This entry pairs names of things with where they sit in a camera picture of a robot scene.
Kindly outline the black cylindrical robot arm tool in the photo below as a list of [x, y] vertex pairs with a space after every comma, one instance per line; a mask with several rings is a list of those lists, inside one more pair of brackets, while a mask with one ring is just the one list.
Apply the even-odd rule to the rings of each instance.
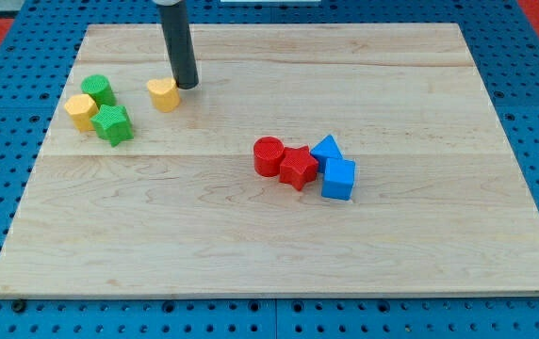
[[183, 0], [154, 0], [168, 52], [171, 71], [180, 89], [194, 89], [199, 76], [191, 39], [188, 9]]

